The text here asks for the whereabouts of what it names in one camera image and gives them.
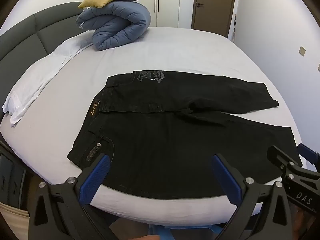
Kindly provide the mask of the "black jeans pant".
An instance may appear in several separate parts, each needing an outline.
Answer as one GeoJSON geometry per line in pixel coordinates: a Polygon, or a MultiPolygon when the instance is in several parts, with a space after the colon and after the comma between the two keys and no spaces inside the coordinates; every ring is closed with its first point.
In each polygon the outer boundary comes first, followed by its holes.
{"type": "Polygon", "coordinates": [[[291,128],[242,117],[278,105],[258,82],[161,70],[119,74],[93,99],[67,157],[86,168],[108,155],[104,185],[134,196],[216,197],[223,194],[212,172],[217,153],[262,184],[280,176],[269,147],[300,163],[291,128]]]}

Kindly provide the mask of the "white bed mattress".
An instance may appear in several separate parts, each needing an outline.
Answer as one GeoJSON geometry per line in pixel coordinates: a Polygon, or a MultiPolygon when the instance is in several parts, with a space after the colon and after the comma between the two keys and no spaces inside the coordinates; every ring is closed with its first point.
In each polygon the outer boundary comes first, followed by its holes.
{"type": "Polygon", "coordinates": [[[216,35],[150,28],[136,42],[97,51],[87,31],[27,64],[4,94],[1,134],[52,184],[106,151],[111,169],[93,206],[161,225],[227,221],[235,206],[211,157],[270,184],[276,145],[299,165],[300,135],[272,82],[235,44],[216,35]]]}

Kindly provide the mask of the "white pillow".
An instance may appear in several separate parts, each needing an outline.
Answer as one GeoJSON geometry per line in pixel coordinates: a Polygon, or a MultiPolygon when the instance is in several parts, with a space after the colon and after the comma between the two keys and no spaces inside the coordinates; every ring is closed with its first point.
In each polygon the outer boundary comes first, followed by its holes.
{"type": "Polygon", "coordinates": [[[33,63],[15,83],[2,106],[12,127],[22,119],[46,85],[72,58],[93,44],[93,31],[62,42],[52,53],[33,63]]]}

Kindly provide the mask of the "dark grey headboard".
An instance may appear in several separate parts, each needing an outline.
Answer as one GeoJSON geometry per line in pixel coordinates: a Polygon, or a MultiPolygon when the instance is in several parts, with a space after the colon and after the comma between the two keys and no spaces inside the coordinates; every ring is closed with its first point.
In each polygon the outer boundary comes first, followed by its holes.
{"type": "Polygon", "coordinates": [[[1,105],[14,84],[37,60],[52,53],[65,40],[82,33],[76,18],[79,2],[39,11],[1,35],[1,105]]]}

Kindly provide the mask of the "brown door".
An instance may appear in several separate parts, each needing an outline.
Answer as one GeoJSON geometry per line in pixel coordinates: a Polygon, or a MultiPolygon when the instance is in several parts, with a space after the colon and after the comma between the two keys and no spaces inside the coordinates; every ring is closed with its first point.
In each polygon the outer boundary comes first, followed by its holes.
{"type": "Polygon", "coordinates": [[[194,0],[191,28],[227,37],[235,0],[194,0]]]}

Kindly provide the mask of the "blue folded duvet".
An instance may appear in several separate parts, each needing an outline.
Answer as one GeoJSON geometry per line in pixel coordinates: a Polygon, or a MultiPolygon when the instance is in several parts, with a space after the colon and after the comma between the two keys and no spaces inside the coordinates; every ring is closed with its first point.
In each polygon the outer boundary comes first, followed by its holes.
{"type": "Polygon", "coordinates": [[[116,48],[140,38],[151,23],[151,15],[137,2],[115,1],[102,8],[84,9],[76,19],[83,30],[92,30],[96,50],[116,48]]]}

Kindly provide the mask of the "cream wardrobe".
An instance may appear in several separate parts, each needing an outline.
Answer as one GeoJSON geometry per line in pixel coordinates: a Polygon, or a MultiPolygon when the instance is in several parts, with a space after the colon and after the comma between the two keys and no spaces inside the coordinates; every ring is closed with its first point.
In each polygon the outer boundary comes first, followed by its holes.
{"type": "Polygon", "coordinates": [[[180,0],[139,0],[151,15],[151,27],[178,27],[180,0]]]}

